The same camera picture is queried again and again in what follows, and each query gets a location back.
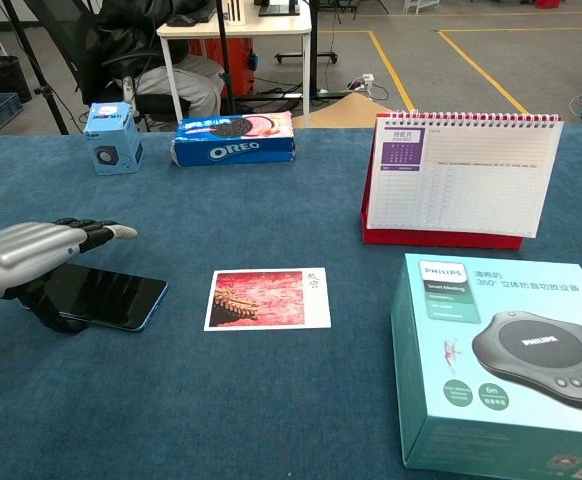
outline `red image on card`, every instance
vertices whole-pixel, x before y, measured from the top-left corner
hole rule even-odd
[[[218,274],[210,327],[302,324],[301,271]]]

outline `robotic hand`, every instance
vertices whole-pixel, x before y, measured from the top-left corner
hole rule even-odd
[[[113,221],[62,218],[54,223],[28,222],[0,230],[0,298],[20,301],[48,327],[78,332],[81,322],[62,319],[44,293],[46,275],[79,253],[114,238],[138,233]]]

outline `floor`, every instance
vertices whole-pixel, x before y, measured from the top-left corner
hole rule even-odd
[[[319,60],[319,88],[343,90],[356,77],[372,73],[378,85],[372,96],[393,109],[557,113],[566,122],[580,123],[569,103],[582,94],[582,0],[547,10],[518,0],[441,0],[438,8],[419,15],[403,14],[401,1],[384,2],[389,15],[378,1],[362,0],[355,21],[350,13],[341,14],[339,23],[332,12],[321,12],[319,49],[333,45],[339,59],[335,64]],[[61,106],[71,133],[77,133],[86,108],[67,67],[45,31],[28,29],[27,35],[48,82],[67,107]],[[20,56],[29,85],[37,86],[14,35],[3,32],[0,39]],[[284,90],[288,87],[275,82],[299,83],[299,59],[282,64],[274,59],[276,52],[299,47],[299,38],[256,39],[257,89]],[[572,110],[579,110],[577,99]],[[37,95],[1,134],[56,132],[44,98]]]

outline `table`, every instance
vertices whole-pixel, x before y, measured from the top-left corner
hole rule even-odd
[[[405,252],[582,265],[582,126],[566,126],[539,238],[519,252],[363,245],[372,131],[297,132],[292,163],[179,169],[144,137],[98,177],[85,139],[0,137],[0,228],[137,227],[77,262],[167,279],[140,334],[65,336],[0,301],[0,479],[469,480],[402,466],[389,309]],[[325,267],[332,328],[203,332],[213,271]]]
[[[227,37],[255,37],[261,35],[302,35],[302,113],[305,115],[305,126],[309,126],[309,113],[311,96],[310,84],[310,59],[311,59],[311,12],[309,5],[299,2],[300,15],[289,17],[258,17],[259,6],[251,0],[246,2],[246,24],[229,25],[225,22]],[[169,27],[162,25],[157,30],[162,44],[162,52],[167,67],[171,96],[175,106],[178,122],[182,120],[182,108],[178,99],[178,92],[173,77],[173,62],[169,51],[169,40],[175,39],[203,39],[219,36],[218,19],[213,16],[208,23],[198,23],[193,27]]]

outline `philips box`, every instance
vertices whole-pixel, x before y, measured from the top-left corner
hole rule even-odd
[[[180,167],[290,162],[295,154],[291,114],[184,119],[171,153]]]
[[[140,170],[142,142],[129,104],[92,104],[84,134],[98,175]]]
[[[391,310],[407,468],[582,479],[582,269],[406,255]]]

